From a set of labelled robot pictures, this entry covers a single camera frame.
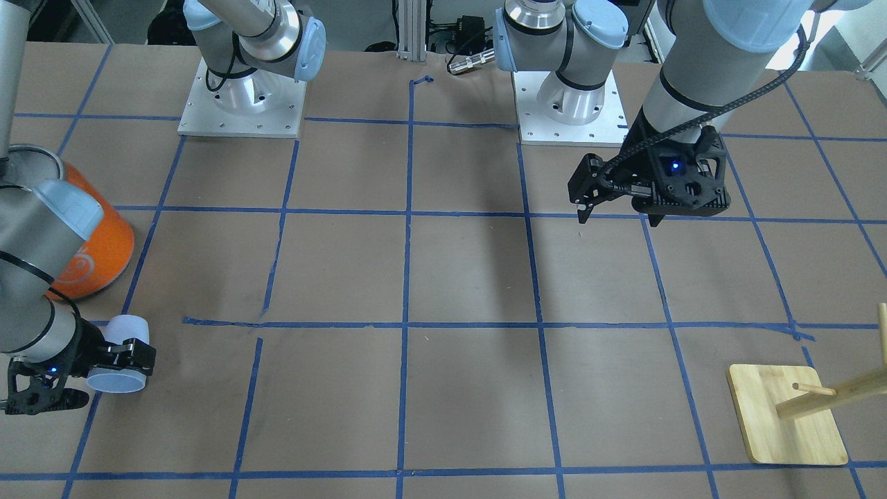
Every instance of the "wooden stand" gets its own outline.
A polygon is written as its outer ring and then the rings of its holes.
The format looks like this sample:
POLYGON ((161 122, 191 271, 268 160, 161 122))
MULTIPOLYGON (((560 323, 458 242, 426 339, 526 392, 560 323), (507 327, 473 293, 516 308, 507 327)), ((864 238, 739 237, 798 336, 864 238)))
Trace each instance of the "wooden stand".
POLYGON ((806 366, 730 366, 727 380, 752 462, 847 464, 830 409, 887 391, 886 304, 878 306, 878 324, 883 365, 831 388, 806 366))

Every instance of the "wooden board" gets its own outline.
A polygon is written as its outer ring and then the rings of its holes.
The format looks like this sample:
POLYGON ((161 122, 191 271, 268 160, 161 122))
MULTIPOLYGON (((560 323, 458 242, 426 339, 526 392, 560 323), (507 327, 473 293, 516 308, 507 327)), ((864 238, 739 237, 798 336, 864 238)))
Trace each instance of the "wooden board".
POLYGON ((847 451, 830 410, 783 420, 776 404, 803 395, 792 383, 822 386, 813 368, 734 364, 727 372, 745 449, 754 463, 847 464, 847 451))

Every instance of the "blue tape grid line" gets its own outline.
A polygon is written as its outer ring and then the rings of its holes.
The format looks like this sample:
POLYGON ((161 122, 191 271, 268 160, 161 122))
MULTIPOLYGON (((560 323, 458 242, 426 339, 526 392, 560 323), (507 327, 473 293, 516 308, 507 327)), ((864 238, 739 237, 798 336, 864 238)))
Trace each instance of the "blue tape grid line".
POLYGON ((789 307, 789 299, 786 297, 785 289, 782 288, 782 280, 779 277, 779 273, 776 271, 776 264, 773 261, 773 256, 770 254, 770 248, 767 246, 766 241, 764 240, 764 233, 761 231, 761 225, 758 223, 757 218, 755 217, 755 211, 751 208, 751 202, 749 201, 749 197, 745 192, 745 187, 742 186, 742 180, 739 177, 739 171, 736 169, 736 165, 733 163, 733 157, 727 152, 726 155, 727 163, 730 165, 730 170, 733 172, 733 177, 736 179, 736 185, 739 187, 739 193, 742 195, 742 201, 745 202, 745 209, 749 211, 749 215, 751 217, 751 224, 755 227, 755 234, 757 234, 757 240, 761 243, 761 250, 764 251, 764 257, 767 260, 767 266, 770 267, 770 273, 773 274, 773 280, 776 282, 776 288, 779 290, 779 297, 782 300, 782 307, 785 309, 785 315, 789 320, 789 327, 794 333, 795 339, 800 340, 801 336, 797 333, 797 323, 795 322, 795 318, 791 314, 791 308, 789 307))
POLYGON ((249 417, 253 414, 253 399, 255 397, 255 381, 259 377, 259 364, 262 361, 262 342, 259 337, 255 339, 255 355, 253 357, 253 369, 249 375, 249 388, 247 389, 247 402, 243 407, 243 420, 240 423, 240 437, 237 441, 237 455, 234 458, 234 469, 231 476, 231 486, 228 489, 228 499, 237 497, 237 485, 240 480, 240 466, 243 464, 243 451, 247 446, 247 433, 249 432, 249 417))
MULTIPOLYGON (((189 326, 234 327, 247 329, 667 329, 667 322, 244 322, 215 321, 184 317, 182 323, 189 326)), ((813 335, 792 331, 785 323, 776 322, 730 322, 697 321, 673 322, 676 329, 730 328, 730 329, 769 329, 792 337, 816 341, 813 335)), ((876 324, 803 324, 812 329, 877 329, 876 324)))
POLYGON ((83 100, 80 102, 80 106, 77 108, 77 114, 72 116, 74 120, 71 122, 71 126, 68 127, 65 138, 61 141, 61 145, 59 146, 59 150, 57 151, 59 156, 61 156, 61 154, 65 151, 65 147, 67 147, 67 142, 71 139, 71 135, 74 134, 74 128, 77 126, 77 122, 80 121, 80 118, 83 115, 83 110, 86 108, 86 103, 90 101, 92 91, 96 88, 98 77, 101 76, 102 69, 105 68, 105 63, 108 61, 108 56, 111 55, 112 48, 114 48, 113 45, 108 45, 108 48, 105 49, 105 55, 102 56, 101 62, 98 63, 96 74, 92 76, 90 86, 86 89, 86 95, 83 96, 83 100))
POLYGON ((810 126, 810 122, 807 121, 807 116, 804 114, 804 110, 801 109, 801 105, 798 104, 797 99, 795 98, 795 94, 791 91, 791 88, 789 88, 789 83, 786 82, 783 83, 783 85, 785 85, 785 90, 789 93, 789 97, 791 98, 792 103, 795 104, 797 112, 801 115, 801 120, 804 121, 804 126, 807 127, 807 131, 810 132, 810 137, 813 140, 813 144, 815 144, 816 149, 819 150, 820 156, 822 156, 822 161, 825 162, 826 168, 828 168, 828 173, 831 175, 832 179, 835 180, 837 190, 839 193, 841 193, 841 197, 844 198, 844 202, 847 204, 847 209, 850 210, 850 214, 853 216, 853 220, 857 222, 857 225, 862 232, 862 237, 866 240, 866 244, 868 245, 868 248, 872 251, 872 255, 875 256, 875 260, 878 262, 878 266, 881 267, 881 273, 884 276, 887 276, 887 267, 884 266, 884 262, 881 260, 881 256, 878 254, 877 249, 875 249, 875 245, 872 244, 871 238, 868 237, 868 232, 866 231, 865 226, 860 223, 860 216, 856 214, 856 210, 853 208, 853 204, 850 202, 850 197, 844 190, 844 186, 841 185, 841 180, 838 179, 837 174, 835 173, 835 169, 832 167, 831 162, 826 156, 825 150, 822 149, 820 139, 816 137, 816 133, 813 131, 813 127, 810 126))
POLYGON ((523 220, 527 230, 527 247, 530 252, 530 277, 533 282, 533 303, 536 306, 536 322, 539 336, 539 356, 542 363, 542 381, 546 389, 546 406, 548 410, 548 426, 551 432, 552 452, 554 454, 555 479, 559 499, 566 499, 567 490, 563 483, 563 467, 561 462, 561 440, 557 432, 557 417, 554 413, 554 396, 552 393, 551 371, 548 368, 548 348, 546 345, 546 328, 543 325, 542 296, 539 293, 539 276, 536 267, 536 247, 533 244, 533 223, 530 217, 530 197, 527 189, 527 176, 523 165, 523 149, 521 143, 517 145, 517 166, 521 175, 521 196, 523 200, 523 220))
MULTIPOLYGON (((567 466, 559 469, 541 468, 445 468, 416 471, 399 470, 322 470, 322 471, 241 471, 238 480, 255 479, 394 479, 405 477, 500 477, 554 475, 622 475, 635 473, 703 473, 708 471, 762 471, 762 470, 821 470, 823 468, 851 468, 871 470, 887 468, 887 461, 854 461, 852 466, 819 466, 813 464, 662 464, 647 466, 567 466)), ((67 473, 0 473, 0 481, 62 481, 67 473)), ((76 474, 77 481, 101 480, 230 480, 231 471, 200 471, 179 473, 174 471, 130 471, 123 473, 83 472, 76 474)))
MULTIPOLYGON (((419 84, 423 82, 432 82, 434 79, 419 79, 414 83, 419 84)), ((362 118, 318 118, 318 117, 308 117, 305 118, 306 122, 326 122, 326 123, 362 123, 362 124, 394 124, 394 125, 407 125, 410 127, 415 126, 443 126, 443 127, 452 127, 452 128, 506 128, 506 129, 517 129, 517 124, 511 123, 448 123, 448 122, 422 122, 416 121, 414 119, 414 113, 411 109, 410 111, 410 119, 409 120, 369 120, 362 118)))
MULTIPOLYGON (((807 347, 804 346, 804 358, 807 360, 807 366, 816 369, 816 366, 813 365, 813 358, 810 355, 810 351, 807 350, 807 347)), ((860 480, 860 474, 856 471, 856 464, 853 462, 853 456, 850 455, 850 451, 847 450, 846 441, 844 440, 843 434, 841 434, 841 441, 844 442, 844 450, 847 451, 847 468, 850 469, 850 476, 853 478, 853 485, 856 486, 856 492, 860 495, 860 499, 867 499, 866 491, 862 488, 862 480, 860 480)))
POLYGON ((277 263, 280 259, 280 245, 283 244, 283 233, 287 226, 287 205, 289 204, 290 191, 293 189, 293 177, 295 176, 295 165, 299 157, 299 141, 293 144, 293 154, 290 157, 289 172, 287 173, 287 185, 284 187, 283 202, 280 204, 280 220, 278 222, 278 243, 274 250, 274 260, 271 262, 271 269, 268 272, 268 286, 265 288, 265 299, 262 302, 262 314, 268 312, 271 307, 271 294, 274 290, 274 278, 277 274, 277 263))
MULTIPOLYGON (((102 57, 101 62, 96 69, 96 74, 92 78, 92 82, 90 83, 89 89, 86 91, 86 95, 83 97, 83 101, 78 108, 77 113, 81 114, 82 111, 86 108, 87 102, 89 102, 90 96, 92 95, 93 89, 95 89, 96 82, 98 78, 101 76, 102 69, 105 67, 105 63, 107 62, 108 56, 111 54, 111 50, 114 48, 113 45, 108 45, 108 48, 105 50, 105 55, 102 57)), ((71 127, 67 131, 67 135, 65 136, 65 140, 62 143, 62 146, 59 148, 59 154, 61 154, 62 150, 65 148, 67 142, 70 140, 71 135, 74 133, 74 128, 77 125, 77 118, 75 118, 71 122, 71 127)), ((172 185, 172 179, 176 174, 176 168, 178 165, 179 158, 182 155, 182 149, 184 147, 185 137, 182 137, 179 140, 178 148, 176 150, 176 155, 173 158, 173 163, 169 167, 169 174, 167 175, 166 182, 163 186, 163 191, 161 193, 161 198, 157 202, 157 210, 154 212, 153 222, 151 224, 151 228, 148 231, 148 235, 145 238, 145 244, 142 248, 142 252, 139 255, 139 259, 136 265, 136 269, 132 276, 132 281, 130 282, 130 288, 127 292, 127 296, 123 301, 123 306, 121 309, 121 313, 128 313, 130 309, 130 304, 132 302, 132 296, 135 292, 135 288, 138 283, 138 279, 141 276, 142 268, 145 265, 145 257, 147 255, 148 248, 151 246, 151 241, 153 239, 154 230, 157 227, 157 223, 160 219, 161 209, 163 207, 163 203, 166 201, 167 192, 169 191, 169 186, 172 185)), ((98 411, 98 404, 101 401, 102 393, 95 392, 92 397, 92 402, 90 404, 90 412, 86 417, 86 422, 83 425, 83 431, 80 436, 80 441, 77 444, 77 450, 74 455, 74 459, 71 463, 71 469, 68 473, 68 477, 65 482, 65 487, 62 490, 62 499, 68 499, 71 495, 71 489, 74 487, 75 477, 80 468, 80 462, 83 457, 83 452, 86 449, 86 442, 89 440, 90 433, 92 431, 92 425, 95 421, 96 412, 98 411)))
MULTIPOLYGON (((644 230, 644 239, 647 241, 647 251, 650 255, 650 263, 653 265, 653 274, 656 277, 656 286, 659 288, 659 297, 663 302, 663 312, 665 320, 668 322, 669 334, 671 334, 671 344, 674 346, 675 356, 678 359, 678 368, 680 369, 680 377, 684 383, 684 392, 687 395, 687 404, 690 407, 690 415, 693 417, 693 425, 696 429, 696 438, 699 440, 699 449, 703 455, 703 463, 706 466, 711 465, 709 458, 709 449, 705 445, 705 435, 703 434, 703 424, 699 419, 699 411, 696 410, 696 402, 693 397, 693 387, 690 384, 690 375, 687 373, 687 364, 684 362, 684 353, 680 350, 680 340, 678 339, 678 331, 674 327, 671 319, 671 309, 668 305, 668 297, 665 295, 665 285, 663 283, 662 274, 659 272, 659 260, 656 258, 655 248, 653 247, 653 238, 650 237, 650 229, 647 227, 645 217, 638 215, 640 226, 644 230)), ((707 470, 706 475, 709 479, 709 487, 711 489, 711 497, 719 499, 718 484, 715 481, 715 474, 712 470, 707 470)))
MULTIPOLYGON (((114 206, 120 211, 154 211, 157 206, 143 204, 121 204, 114 206)), ((233 206, 163 206, 163 211, 195 211, 218 213, 279 213, 277 208, 263 207, 233 207, 233 206)), ((312 215, 376 215, 387 217, 404 217, 405 210, 337 210, 328 208, 286 208, 287 214, 302 213, 312 215)), ((517 211, 432 211, 412 210, 410 215, 414 217, 490 217, 490 218, 523 218, 527 215, 517 211)), ((531 218, 575 218, 575 213, 530 213, 531 218)), ((596 219, 622 219, 633 220, 637 215, 627 213, 595 213, 596 219)), ((767 217, 691 217, 687 215, 670 215, 669 220, 691 220, 702 222, 767 222, 776 224, 844 224, 844 225, 887 225, 887 220, 873 219, 841 219, 841 218, 767 218, 767 217)))
MULTIPOLYGON (((102 69, 105 68, 105 63, 108 60, 108 56, 111 55, 111 49, 113 48, 113 45, 108 45, 108 47, 105 49, 105 54, 102 56, 102 60, 98 63, 96 73, 92 76, 90 86, 86 89, 86 94, 83 95, 83 100, 81 101, 80 106, 77 108, 77 115, 75 115, 74 120, 71 122, 71 126, 68 127, 65 138, 62 140, 61 146, 59 146, 59 155, 61 155, 62 151, 65 150, 67 142, 71 139, 71 135, 74 134, 74 128, 77 126, 78 116, 83 113, 83 110, 86 108, 86 104, 90 101, 92 91, 96 88, 96 82, 101 76, 102 69)), ((71 469, 68 473, 67 479, 65 480, 65 488, 62 489, 62 499, 68 499, 68 497, 71 495, 71 489, 74 487, 75 475, 77 473, 77 470, 80 468, 80 461, 83 458, 83 451, 86 449, 86 441, 90 437, 92 422, 95 420, 96 411, 98 410, 98 403, 101 401, 102 398, 101 395, 101 392, 96 392, 95 395, 93 395, 92 397, 90 412, 89 414, 87 414, 86 422, 83 424, 83 431, 80 434, 80 441, 77 442, 77 450, 74 454, 74 459, 71 462, 71 469)))
POLYGON ((404 461, 406 459, 406 376, 409 355, 409 328, 406 326, 410 320, 410 240, 412 238, 412 160, 413 160, 413 134, 415 132, 415 108, 416 85, 425 82, 432 83, 434 78, 430 75, 422 76, 418 80, 410 80, 409 83, 409 122, 407 123, 406 139, 406 212, 404 223, 404 310, 401 320, 404 324, 400 330, 400 387, 397 395, 397 481, 395 498, 404 497, 404 461))
MULTIPOLYGON (((132 281, 130 282, 130 288, 127 291, 126 298, 123 300, 123 307, 121 309, 121 313, 128 313, 130 310, 130 305, 132 303, 132 297, 136 292, 136 286, 138 285, 139 277, 142 275, 142 269, 145 267, 145 259, 148 255, 148 250, 151 248, 151 242, 153 241, 154 232, 157 229, 157 224, 160 221, 160 216, 162 210, 160 207, 163 206, 163 203, 166 201, 167 193, 169 192, 169 186, 172 185, 172 179, 176 175, 176 168, 178 166, 179 158, 182 156, 182 149, 184 148, 184 142, 186 137, 182 137, 178 142, 178 148, 176 149, 176 155, 173 158, 173 163, 169 167, 169 174, 167 175, 166 183, 163 186, 163 192, 161 193, 161 199, 158 204, 158 209, 154 212, 154 218, 151 222, 151 228, 148 229, 148 234, 145 237, 145 244, 142 246, 142 251, 138 256, 138 262, 136 263, 136 269, 132 275, 132 281)), ((80 443, 77 445, 77 452, 74 456, 74 461, 71 463, 71 472, 69 473, 69 477, 67 483, 65 484, 65 489, 62 492, 62 499, 68 499, 71 494, 71 488, 74 486, 74 480, 77 476, 77 469, 80 467, 80 462, 83 456, 83 450, 86 448, 86 441, 90 437, 90 433, 92 431, 92 423, 95 419, 96 411, 98 409, 98 404, 101 401, 102 392, 95 392, 95 395, 92 398, 92 403, 90 404, 90 413, 86 418, 86 423, 83 426, 83 432, 81 433, 80 443)))

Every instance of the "light blue joint cap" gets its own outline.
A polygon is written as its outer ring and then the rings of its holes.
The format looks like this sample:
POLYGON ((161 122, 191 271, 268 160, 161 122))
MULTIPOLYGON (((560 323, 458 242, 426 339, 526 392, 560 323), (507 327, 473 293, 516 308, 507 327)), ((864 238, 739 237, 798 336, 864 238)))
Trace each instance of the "light blue joint cap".
POLYGON ((829 11, 855 11, 860 7, 871 4, 872 0, 837 0, 827 10, 829 11))
POLYGON ((496 9, 496 22, 493 23, 493 51, 496 52, 496 66, 503 71, 516 73, 517 65, 514 64, 511 42, 508 41, 508 29, 505 26, 504 15, 502 7, 496 9))
POLYGON ((573 19, 586 35, 609 49, 621 49, 628 35, 625 13, 608 0, 577 0, 573 19))
POLYGON ((810 0, 703 0, 715 30, 730 44, 753 53, 782 47, 810 4, 810 0))
POLYGON ((52 213, 84 241, 92 236, 105 216, 102 205, 80 187, 57 178, 48 178, 32 189, 52 213))
POLYGON ((222 22, 197 0, 184 0, 184 18, 188 21, 188 29, 191 31, 212 28, 222 22))
POLYGON ((309 18, 305 23, 299 57, 295 60, 295 81, 309 82, 318 75, 326 53, 326 28, 320 20, 309 18))

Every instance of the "aluminum mounting plate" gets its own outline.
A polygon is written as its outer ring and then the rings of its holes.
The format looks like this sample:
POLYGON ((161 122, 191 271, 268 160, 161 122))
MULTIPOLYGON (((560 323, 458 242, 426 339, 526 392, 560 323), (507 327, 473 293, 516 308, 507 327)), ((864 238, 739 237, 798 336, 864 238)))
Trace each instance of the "aluminum mounting plate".
POLYGON ((628 122, 622 99, 616 88, 616 78, 607 76, 603 109, 598 119, 587 125, 567 125, 556 122, 542 112, 536 101, 539 87, 548 71, 519 71, 514 73, 514 101, 517 119, 521 125, 521 142, 540 146, 621 147, 628 122))
POLYGON ((180 135, 201 137, 266 137, 298 139, 305 102, 305 82, 295 82, 282 75, 281 94, 276 107, 269 107, 257 115, 235 115, 220 108, 207 91, 203 81, 207 65, 200 60, 197 74, 191 84, 188 102, 184 105, 178 123, 180 135))

